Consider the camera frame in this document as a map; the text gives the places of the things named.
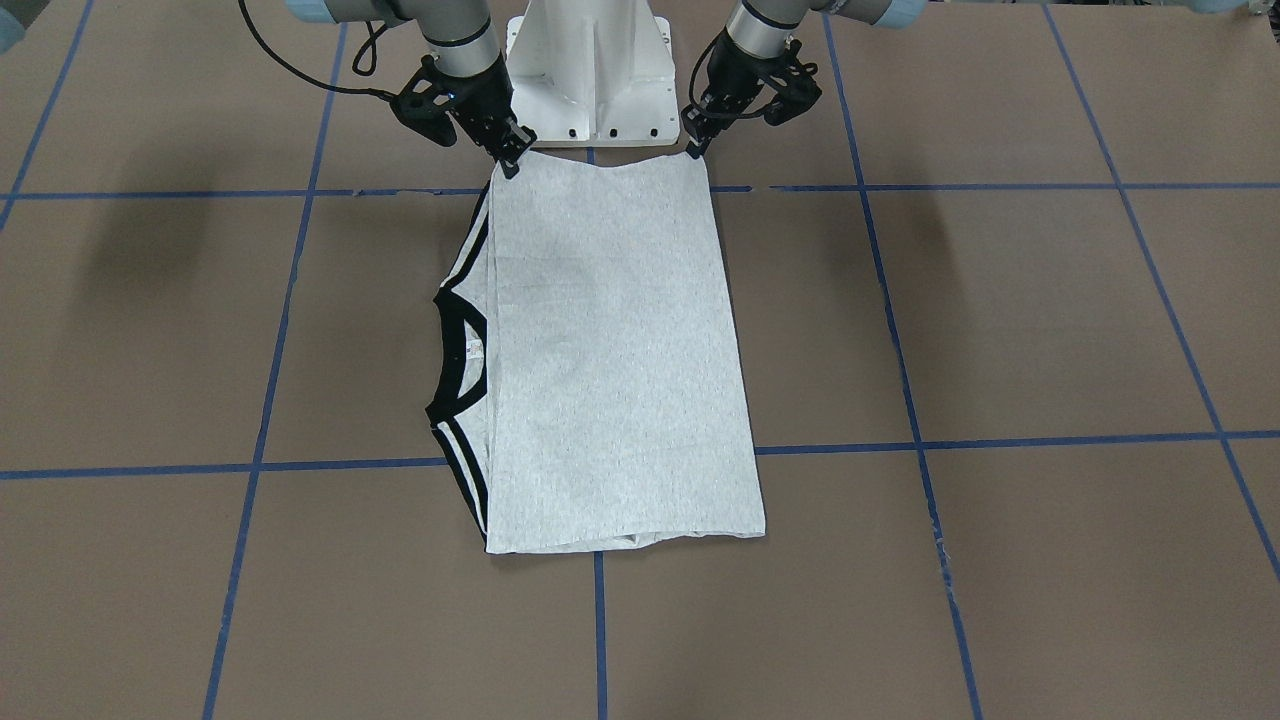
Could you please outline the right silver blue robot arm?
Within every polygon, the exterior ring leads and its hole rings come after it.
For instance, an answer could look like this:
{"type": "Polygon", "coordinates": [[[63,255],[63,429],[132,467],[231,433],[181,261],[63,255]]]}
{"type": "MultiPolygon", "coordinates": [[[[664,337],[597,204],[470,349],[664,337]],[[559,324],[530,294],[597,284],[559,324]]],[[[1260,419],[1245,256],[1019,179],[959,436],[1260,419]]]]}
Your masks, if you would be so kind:
{"type": "Polygon", "coordinates": [[[538,136],[515,114],[515,90],[488,3],[288,1],[287,8],[310,23],[417,26],[428,54],[406,86],[396,94],[353,92],[388,102],[402,126],[442,147],[454,146],[463,131],[504,178],[518,174],[518,163],[538,136]]]}

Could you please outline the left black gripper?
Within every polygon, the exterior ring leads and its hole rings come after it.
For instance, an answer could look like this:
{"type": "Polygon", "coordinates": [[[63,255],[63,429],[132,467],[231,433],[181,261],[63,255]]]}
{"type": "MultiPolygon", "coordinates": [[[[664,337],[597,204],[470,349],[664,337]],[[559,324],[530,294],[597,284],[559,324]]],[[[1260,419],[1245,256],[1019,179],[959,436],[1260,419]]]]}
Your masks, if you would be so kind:
{"type": "Polygon", "coordinates": [[[783,41],[776,58],[756,58],[719,33],[695,61],[684,109],[685,152],[705,155],[710,142],[737,120],[762,119],[781,126],[809,111],[822,96],[818,65],[799,58],[803,42],[783,41]]]}

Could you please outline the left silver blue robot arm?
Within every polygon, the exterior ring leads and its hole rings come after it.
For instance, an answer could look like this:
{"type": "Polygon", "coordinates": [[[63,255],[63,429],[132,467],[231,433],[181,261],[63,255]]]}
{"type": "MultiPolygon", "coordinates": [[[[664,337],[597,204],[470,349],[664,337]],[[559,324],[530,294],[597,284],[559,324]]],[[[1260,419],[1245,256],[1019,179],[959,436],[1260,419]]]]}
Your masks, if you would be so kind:
{"type": "Polygon", "coordinates": [[[799,56],[795,32],[810,14],[842,17],[901,29],[924,10],[923,1],[737,1],[721,32],[695,61],[681,126],[685,152],[704,158],[732,124],[760,119],[782,126],[820,99],[818,67],[799,56]]]}

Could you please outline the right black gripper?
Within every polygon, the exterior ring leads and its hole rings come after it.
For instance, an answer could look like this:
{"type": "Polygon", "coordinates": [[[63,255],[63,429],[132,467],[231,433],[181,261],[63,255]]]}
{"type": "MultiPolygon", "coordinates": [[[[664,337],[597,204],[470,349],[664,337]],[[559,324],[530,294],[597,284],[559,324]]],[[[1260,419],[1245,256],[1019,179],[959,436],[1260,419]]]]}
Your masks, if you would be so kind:
{"type": "Polygon", "coordinates": [[[410,82],[390,100],[396,119],[442,147],[457,143],[461,128],[490,151],[506,179],[520,173],[521,158],[538,141],[520,124],[512,109],[513,87],[506,59],[497,58],[476,76],[447,74],[433,55],[425,55],[410,82]]]}

